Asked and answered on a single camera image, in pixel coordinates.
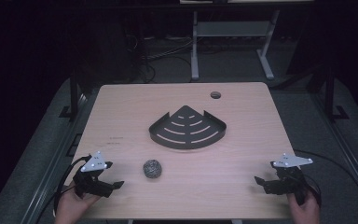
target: light wood table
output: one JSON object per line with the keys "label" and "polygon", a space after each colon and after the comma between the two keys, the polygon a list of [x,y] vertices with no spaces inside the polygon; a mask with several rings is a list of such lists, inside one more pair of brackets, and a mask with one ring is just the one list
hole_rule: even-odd
{"label": "light wood table", "polygon": [[[211,97],[221,93],[220,99]],[[226,135],[200,149],[178,150],[154,142],[148,128],[188,105],[227,125]],[[289,218],[286,197],[267,195],[254,176],[277,179],[269,162],[293,153],[280,116],[263,83],[189,83],[103,86],[75,159],[101,151],[112,168],[103,182],[125,181],[85,217],[103,219]],[[158,160],[162,175],[145,177]],[[67,184],[75,173],[69,175]]]}

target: dark gray ball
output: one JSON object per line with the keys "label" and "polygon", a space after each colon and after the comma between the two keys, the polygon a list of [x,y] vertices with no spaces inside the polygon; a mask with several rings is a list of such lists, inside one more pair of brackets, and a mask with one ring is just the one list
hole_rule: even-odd
{"label": "dark gray ball", "polygon": [[157,178],[161,175],[162,168],[161,164],[159,164],[156,160],[150,160],[145,162],[144,164],[144,173],[148,178]]}

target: floor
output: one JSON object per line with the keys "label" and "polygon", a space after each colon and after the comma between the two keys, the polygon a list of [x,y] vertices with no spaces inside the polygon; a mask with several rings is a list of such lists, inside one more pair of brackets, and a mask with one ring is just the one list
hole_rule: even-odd
{"label": "floor", "polygon": [[[149,39],[149,56],[183,45],[180,41]],[[205,39],[201,47],[204,49],[199,58],[200,79],[197,82],[257,81],[272,87],[291,77],[285,71],[296,47],[295,42],[276,41],[271,45],[268,59],[276,77],[267,80],[255,53],[263,39],[229,39],[226,41],[230,44],[226,45],[221,44],[221,40],[208,41],[212,40]],[[189,57],[189,51],[184,49],[164,55],[160,60],[149,60],[148,66],[139,67],[139,76],[132,83],[195,82],[191,80]],[[321,188],[321,223],[358,224],[358,174],[354,175],[358,167],[351,162],[351,155],[358,162],[358,106],[347,88],[336,80],[334,103],[342,106],[349,119],[331,122],[323,112],[324,90],[318,94],[308,93],[305,89],[308,80],[308,77],[304,78],[284,90],[271,90],[272,98],[296,154],[314,160],[314,164],[303,167],[303,172]],[[36,223],[63,171],[72,162],[73,158],[68,154],[76,150],[98,90],[96,87],[90,94],[80,97],[79,113],[75,120],[69,121],[60,118],[62,109],[70,104],[69,80],[62,83],[0,195],[0,223]],[[342,168],[355,178],[352,179]],[[53,222],[51,203],[40,216],[38,223]],[[126,222],[81,220],[78,223]],[[285,224],[292,221],[244,220],[243,223]]]}

